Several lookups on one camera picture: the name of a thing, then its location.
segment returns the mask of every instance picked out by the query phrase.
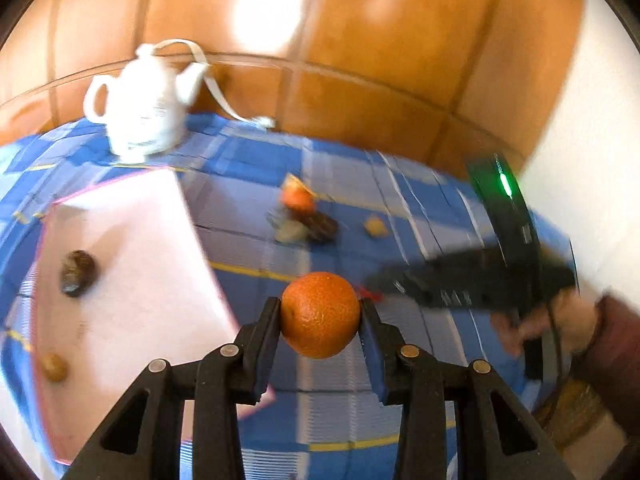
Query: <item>white wall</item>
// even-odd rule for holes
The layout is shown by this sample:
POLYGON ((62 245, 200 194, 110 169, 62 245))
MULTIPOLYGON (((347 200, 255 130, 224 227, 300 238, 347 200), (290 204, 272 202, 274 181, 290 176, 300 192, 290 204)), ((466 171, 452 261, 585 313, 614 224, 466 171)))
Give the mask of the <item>white wall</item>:
POLYGON ((520 185, 571 237, 581 277, 640 305, 640 54, 604 0, 585 0, 563 93, 520 185))

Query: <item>white cutting board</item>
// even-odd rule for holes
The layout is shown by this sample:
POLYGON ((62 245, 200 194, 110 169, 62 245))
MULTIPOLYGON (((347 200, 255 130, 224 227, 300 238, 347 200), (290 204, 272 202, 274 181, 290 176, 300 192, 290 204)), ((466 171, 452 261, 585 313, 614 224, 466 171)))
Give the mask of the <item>white cutting board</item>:
MULTIPOLYGON (((153 359, 199 360, 232 342, 239 326, 191 224, 169 169, 145 171, 55 203, 45 218, 32 309, 35 354, 69 362, 51 383, 34 366, 36 394, 55 458, 70 463, 131 382, 153 359), (69 251, 99 267, 80 298, 60 292, 69 251)), ((273 400, 268 390, 261 405, 273 400)), ((246 416, 256 408, 238 406, 246 416)), ((191 438, 193 410, 182 432, 191 438)))

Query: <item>human arm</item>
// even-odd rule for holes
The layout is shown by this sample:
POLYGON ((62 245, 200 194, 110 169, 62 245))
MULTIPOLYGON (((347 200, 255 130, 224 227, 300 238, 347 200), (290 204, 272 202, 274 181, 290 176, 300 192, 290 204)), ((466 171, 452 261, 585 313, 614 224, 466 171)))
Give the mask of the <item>human arm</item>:
MULTIPOLYGON (((629 436, 640 435, 640 317, 625 303, 604 296, 589 303, 575 289, 562 290, 551 303, 562 349, 574 355, 572 373, 600 395, 629 436)), ((524 340, 550 330, 546 308, 538 308, 514 327, 492 315, 505 350, 522 352, 524 340)))

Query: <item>human hand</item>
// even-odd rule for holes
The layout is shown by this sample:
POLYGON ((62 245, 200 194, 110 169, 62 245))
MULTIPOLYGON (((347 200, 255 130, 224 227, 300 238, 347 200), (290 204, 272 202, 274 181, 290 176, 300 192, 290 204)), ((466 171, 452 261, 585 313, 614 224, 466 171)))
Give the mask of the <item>human hand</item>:
MULTIPOLYGON (((562 350, 581 352, 586 349, 600 316, 595 305, 581 298, 575 288, 564 288, 551 300, 551 311, 560 335, 562 350)), ((514 357, 522 354, 525 340, 537 339, 547 330, 551 330, 551 321, 545 306, 532 310, 519 326, 514 326, 505 314, 494 312, 491 314, 491 325, 497 332, 505 352, 514 357)))

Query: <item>white cable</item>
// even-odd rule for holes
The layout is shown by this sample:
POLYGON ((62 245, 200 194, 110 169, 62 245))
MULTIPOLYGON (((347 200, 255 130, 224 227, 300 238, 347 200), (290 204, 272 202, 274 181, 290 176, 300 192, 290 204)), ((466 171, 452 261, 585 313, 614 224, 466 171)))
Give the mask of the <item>white cable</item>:
MULTIPOLYGON (((172 40, 160 41, 159 43, 156 43, 153 46, 153 48, 154 48, 154 50, 156 50, 156 49, 159 50, 161 48, 164 48, 164 47, 169 46, 169 45, 174 44, 174 43, 183 43, 183 44, 187 45, 191 49, 191 53, 193 54, 193 59, 195 59, 196 62, 203 63, 203 64, 206 64, 206 65, 209 64, 209 62, 207 61, 207 57, 204 55, 204 52, 202 51, 200 46, 197 43, 195 43, 194 41, 180 40, 180 39, 174 38, 172 40)), ((211 92, 211 95, 218 102, 220 107, 227 114, 232 116, 235 120, 241 121, 242 123, 252 124, 253 126, 257 126, 259 128, 262 128, 263 130, 268 130, 268 129, 273 128, 275 126, 275 121, 270 117, 257 116, 257 117, 253 117, 251 119, 245 119, 244 117, 241 117, 240 115, 238 115, 235 112, 235 110, 233 110, 231 105, 227 102, 225 97, 222 95, 222 91, 220 90, 220 87, 218 86, 218 83, 216 82, 215 78, 213 78, 212 76, 205 75, 204 76, 204 83, 205 83, 205 85, 207 85, 207 88, 209 89, 209 92, 211 92)))

